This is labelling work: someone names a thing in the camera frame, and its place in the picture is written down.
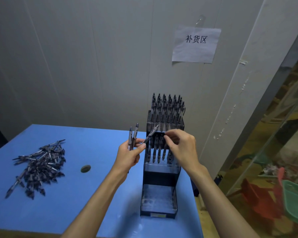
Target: blue table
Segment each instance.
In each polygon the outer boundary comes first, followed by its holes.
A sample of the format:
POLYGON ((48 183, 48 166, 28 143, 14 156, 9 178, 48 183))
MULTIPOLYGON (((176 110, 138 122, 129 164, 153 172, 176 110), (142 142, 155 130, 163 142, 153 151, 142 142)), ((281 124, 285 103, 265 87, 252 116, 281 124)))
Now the blue table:
MULTIPOLYGON (((139 132, 139 138, 145 138, 139 132)), ((0 149, 0 229, 61 234, 87 203, 115 161, 118 146, 128 131, 31 125, 0 149), (62 145, 67 162, 58 184, 44 184, 46 196, 25 196, 17 186, 8 199, 8 188, 27 164, 13 165, 13 158, 31 154, 40 146, 66 139, 62 145), (84 165, 91 170, 81 173, 84 165)), ((182 169, 177 184, 176 218, 140 216, 144 152, 117 190, 97 236, 100 237, 203 237, 190 178, 182 169)))

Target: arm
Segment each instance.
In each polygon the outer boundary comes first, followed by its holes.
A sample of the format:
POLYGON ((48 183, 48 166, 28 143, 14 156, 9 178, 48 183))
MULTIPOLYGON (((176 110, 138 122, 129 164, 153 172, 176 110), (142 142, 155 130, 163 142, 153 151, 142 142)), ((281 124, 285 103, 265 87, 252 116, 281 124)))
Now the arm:
POLYGON ((75 220, 62 234, 62 238, 95 238, 107 209, 118 187, 126 180, 129 169, 138 163, 139 154, 146 144, 139 144, 144 139, 136 140, 135 150, 128 150, 128 141, 119 146, 117 157, 111 171, 88 200, 75 220))
POLYGON ((221 238, 259 238, 246 220, 212 180, 207 168, 199 163, 194 136, 172 129, 164 136, 179 164, 197 186, 221 238))

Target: green basket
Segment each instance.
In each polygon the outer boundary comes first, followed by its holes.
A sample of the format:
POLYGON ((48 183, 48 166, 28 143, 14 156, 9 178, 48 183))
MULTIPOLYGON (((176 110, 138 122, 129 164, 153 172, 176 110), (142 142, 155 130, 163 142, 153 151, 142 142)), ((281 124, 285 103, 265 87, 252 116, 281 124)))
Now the green basket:
POLYGON ((282 181, 285 215, 298 223, 298 184, 289 180, 282 181))

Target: forearm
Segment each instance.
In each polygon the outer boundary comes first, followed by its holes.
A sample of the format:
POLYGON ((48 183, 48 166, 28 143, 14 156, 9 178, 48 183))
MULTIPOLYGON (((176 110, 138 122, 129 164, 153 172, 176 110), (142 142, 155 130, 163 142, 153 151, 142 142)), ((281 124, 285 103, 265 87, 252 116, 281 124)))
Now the forearm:
POLYGON ((259 237, 215 184, 204 166, 199 164, 187 172, 199 189, 221 238, 259 237))
POLYGON ((107 209, 119 187, 121 175, 108 173, 88 203, 61 236, 62 238, 95 238, 107 209))

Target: left hand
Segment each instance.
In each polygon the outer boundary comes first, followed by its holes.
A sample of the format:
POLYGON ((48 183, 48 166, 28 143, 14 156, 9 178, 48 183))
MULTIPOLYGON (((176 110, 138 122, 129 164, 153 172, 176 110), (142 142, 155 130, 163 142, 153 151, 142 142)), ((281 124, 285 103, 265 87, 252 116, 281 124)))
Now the left hand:
POLYGON ((140 144, 144 139, 136 139, 134 150, 128 150, 128 141, 122 143, 117 152, 117 157, 111 170, 118 172, 123 176, 122 182, 126 179, 130 168, 136 165, 140 159, 140 153, 146 148, 146 144, 140 144))

